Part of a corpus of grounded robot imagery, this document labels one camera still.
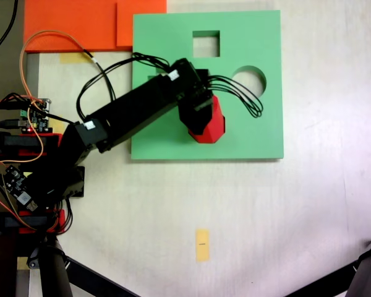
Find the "connector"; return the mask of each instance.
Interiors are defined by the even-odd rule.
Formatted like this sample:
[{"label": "connector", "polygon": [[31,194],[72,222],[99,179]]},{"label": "connector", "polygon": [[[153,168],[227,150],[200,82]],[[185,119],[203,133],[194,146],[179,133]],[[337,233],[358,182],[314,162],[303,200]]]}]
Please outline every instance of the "connector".
[{"label": "connector", "polygon": [[0,121],[0,128],[2,129],[18,129],[27,126],[27,121],[19,119],[5,119]]}]

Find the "circular hole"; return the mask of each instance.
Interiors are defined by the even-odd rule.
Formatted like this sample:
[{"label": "circular hole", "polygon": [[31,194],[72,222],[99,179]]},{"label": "circular hole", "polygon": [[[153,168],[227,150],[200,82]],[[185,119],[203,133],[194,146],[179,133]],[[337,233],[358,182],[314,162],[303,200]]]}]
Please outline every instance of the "circular hole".
[{"label": "circular hole", "polygon": [[264,73],[254,66],[239,68],[235,71],[232,79],[252,91],[257,98],[260,98],[267,88],[267,79]]}]

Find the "metal leg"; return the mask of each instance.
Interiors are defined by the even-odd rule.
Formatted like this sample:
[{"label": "metal leg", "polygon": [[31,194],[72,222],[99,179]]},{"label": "metal leg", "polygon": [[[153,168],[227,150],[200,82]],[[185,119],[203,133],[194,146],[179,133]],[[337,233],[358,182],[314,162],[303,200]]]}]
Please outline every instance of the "metal leg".
[{"label": "metal leg", "polygon": [[346,297],[371,297],[371,256],[360,263]]},{"label": "metal leg", "polygon": [[354,267],[357,267],[357,261],[287,295],[287,297],[335,297],[349,288],[356,273]]},{"label": "metal leg", "polygon": [[57,248],[41,246],[38,265],[40,266],[41,287],[44,297],[73,297],[63,254]]},{"label": "metal leg", "polygon": [[81,263],[67,258],[67,275],[69,281],[96,297],[140,297],[123,286],[89,269]]}]

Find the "square hole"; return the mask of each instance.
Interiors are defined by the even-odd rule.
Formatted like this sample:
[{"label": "square hole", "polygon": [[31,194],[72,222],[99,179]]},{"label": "square hole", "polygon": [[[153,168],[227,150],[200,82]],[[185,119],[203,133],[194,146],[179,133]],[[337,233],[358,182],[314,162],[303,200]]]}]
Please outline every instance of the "square hole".
[{"label": "square hole", "polygon": [[220,57],[220,31],[193,31],[194,58]]}]

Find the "circuit board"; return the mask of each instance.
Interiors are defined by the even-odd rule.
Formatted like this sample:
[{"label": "circuit board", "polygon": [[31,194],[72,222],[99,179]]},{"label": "circuit board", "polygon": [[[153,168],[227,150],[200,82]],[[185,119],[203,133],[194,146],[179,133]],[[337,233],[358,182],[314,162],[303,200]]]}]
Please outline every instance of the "circuit board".
[{"label": "circuit board", "polygon": [[[45,113],[49,113],[49,105],[51,104],[50,99],[41,99],[43,100],[42,103],[38,102],[36,105],[44,111]],[[33,129],[27,119],[27,111],[21,110],[20,117],[26,121],[26,127],[22,128],[23,134],[33,134]],[[32,126],[36,129],[37,133],[52,133],[53,129],[49,127],[49,118],[43,116],[42,114],[30,110],[30,122]]]},{"label": "circuit board", "polygon": [[[3,178],[4,182],[6,183],[8,193],[14,196],[30,211],[34,211],[37,208],[37,204],[32,200],[32,197],[30,197],[27,192],[27,187],[24,185],[26,177],[22,174],[22,172],[11,165],[6,169],[6,174],[3,176]],[[3,186],[1,174],[0,185]]]}]

